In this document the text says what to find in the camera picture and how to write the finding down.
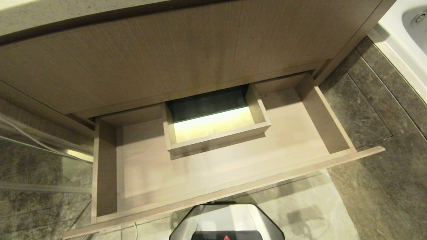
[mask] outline countertop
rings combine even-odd
[[[0,36],[66,19],[167,0],[2,0]]]

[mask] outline bathtub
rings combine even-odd
[[[427,0],[397,0],[368,37],[427,102]]]

